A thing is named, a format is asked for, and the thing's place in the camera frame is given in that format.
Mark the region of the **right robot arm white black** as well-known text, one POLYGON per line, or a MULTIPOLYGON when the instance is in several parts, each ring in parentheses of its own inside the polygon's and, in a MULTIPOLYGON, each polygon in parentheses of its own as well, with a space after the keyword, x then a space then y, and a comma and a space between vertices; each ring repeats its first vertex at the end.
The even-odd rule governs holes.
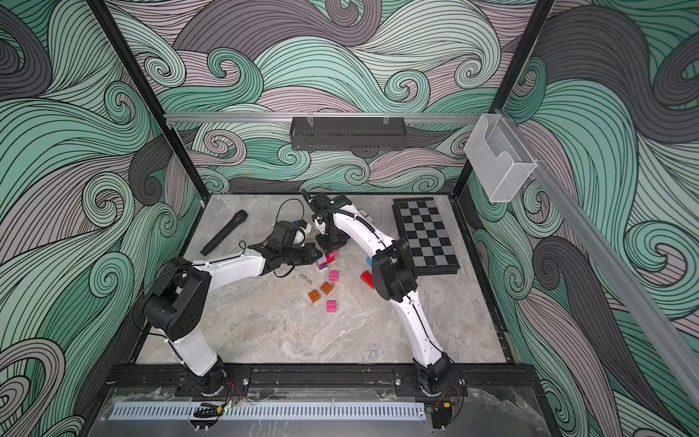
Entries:
POLYGON ((409 243, 376 228, 344 195, 331 198, 305 190, 301 194, 319 232, 316 242, 325 252, 336 251, 353 240, 371 258, 373 288, 400 318, 411 344, 420 388, 429 396, 443 393, 451 374, 451 359, 422 309, 409 243))

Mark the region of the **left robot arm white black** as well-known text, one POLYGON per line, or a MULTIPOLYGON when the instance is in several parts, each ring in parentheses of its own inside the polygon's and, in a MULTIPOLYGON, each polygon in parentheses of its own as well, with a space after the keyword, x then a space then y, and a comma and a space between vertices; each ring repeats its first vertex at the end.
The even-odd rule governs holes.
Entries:
POLYGON ((285 265, 311 265, 322 251, 313 243, 259 243, 213 260, 171 260, 153 282, 143 304, 147 322, 162 332, 189 376, 204 393, 217 393, 227 380, 222 360, 201 328, 209 293, 240 280, 273 273, 285 265))

